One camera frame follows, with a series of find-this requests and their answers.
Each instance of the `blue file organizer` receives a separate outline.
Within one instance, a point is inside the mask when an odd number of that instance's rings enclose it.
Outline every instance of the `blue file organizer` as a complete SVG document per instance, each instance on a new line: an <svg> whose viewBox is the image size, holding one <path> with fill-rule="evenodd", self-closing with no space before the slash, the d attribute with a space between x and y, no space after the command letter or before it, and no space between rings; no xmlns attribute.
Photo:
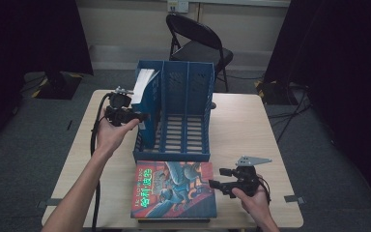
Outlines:
<svg viewBox="0 0 371 232"><path fill-rule="evenodd" d="M209 123L214 90L214 65L181 61L139 61L141 69L160 71L161 111L153 149L137 134L134 159L208 161Z"/></svg>

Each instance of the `hand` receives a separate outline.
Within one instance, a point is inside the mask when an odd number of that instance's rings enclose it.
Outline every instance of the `hand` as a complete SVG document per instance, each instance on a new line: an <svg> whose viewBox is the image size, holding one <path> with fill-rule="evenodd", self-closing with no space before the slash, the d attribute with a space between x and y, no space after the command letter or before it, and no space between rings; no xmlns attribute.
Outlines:
<svg viewBox="0 0 371 232"><path fill-rule="evenodd" d="M126 133L133 130L140 121L133 119L125 125L115 127L104 118L104 113L105 109L100 113L101 121L99 124L98 146L96 150L102 150L102 153L107 154L108 158L110 158L113 152L122 144Z"/></svg>
<svg viewBox="0 0 371 232"><path fill-rule="evenodd" d="M271 216L267 194L262 186L258 187L253 196L247 196L239 188L233 188L232 192L240 198L243 208L252 216L263 231L279 231Z"/></svg>

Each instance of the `illustrated book cover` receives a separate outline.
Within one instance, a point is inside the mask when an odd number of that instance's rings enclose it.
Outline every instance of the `illustrated book cover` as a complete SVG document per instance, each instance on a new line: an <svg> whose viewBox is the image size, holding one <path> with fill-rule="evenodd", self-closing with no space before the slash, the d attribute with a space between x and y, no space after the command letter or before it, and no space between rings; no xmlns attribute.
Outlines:
<svg viewBox="0 0 371 232"><path fill-rule="evenodd" d="M138 125L145 148L152 149L156 142L156 130L161 111L160 74L155 70L141 69L133 89L131 108L148 115Z"/></svg>
<svg viewBox="0 0 371 232"><path fill-rule="evenodd" d="M184 220L208 222L216 218L210 162L138 160L131 217L139 222Z"/></svg>

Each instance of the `wooden table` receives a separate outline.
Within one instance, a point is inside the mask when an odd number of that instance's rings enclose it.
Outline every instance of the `wooden table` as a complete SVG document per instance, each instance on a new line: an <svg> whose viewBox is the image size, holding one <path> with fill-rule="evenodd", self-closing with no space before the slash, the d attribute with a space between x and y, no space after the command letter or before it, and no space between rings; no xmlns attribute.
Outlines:
<svg viewBox="0 0 371 232"><path fill-rule="evenodd" d="M60 174L52 198L63 198L90 158L90 134L100 100L109 90L96 91L87 107L68 158ZM236 181L234 177L219 175L218 169L236 168L241 156L272 159L256 166L271 187L271 213L280 228L298 228L303 218L297 202L286 203L284 196L293 195L285 165L273 136L270 122L261 99L256 95L214 94L217 108L210 119L210 161L214 165L214 179L220 182ZM230 199L216 190L217 218L209 223L142 223L130 218L131 192L134 181L134 148L137 130L130 131L122 145L109 160L101 176L99 228L253 228L253 219L241 206L239 199ZM92 201L84 227L91 227ZM54 210L48 206L42 223Z"/></svg>

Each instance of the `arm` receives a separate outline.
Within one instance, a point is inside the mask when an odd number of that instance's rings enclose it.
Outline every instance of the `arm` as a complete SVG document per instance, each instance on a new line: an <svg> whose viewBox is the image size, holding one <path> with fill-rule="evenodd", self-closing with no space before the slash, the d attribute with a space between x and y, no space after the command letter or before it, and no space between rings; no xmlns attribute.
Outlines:
<svg viewBox="0 0 371 232"><path fill-rule="evenodd" d="M233 193L242 201L243 208L252 216L264 232L278 232L278 226L272 218L267 196L262 186L252 196L247 196L239 188L233 188Z"/></svg>
<svg viewBox="0 0 371 232"><path fill-rule="evenodd" d="M81 231L101 173L113 152L120 146L128 131L139 121L131 120L121 127L101 120L95 153L86 164L77 181L56 207L43 231Z"/></svg>

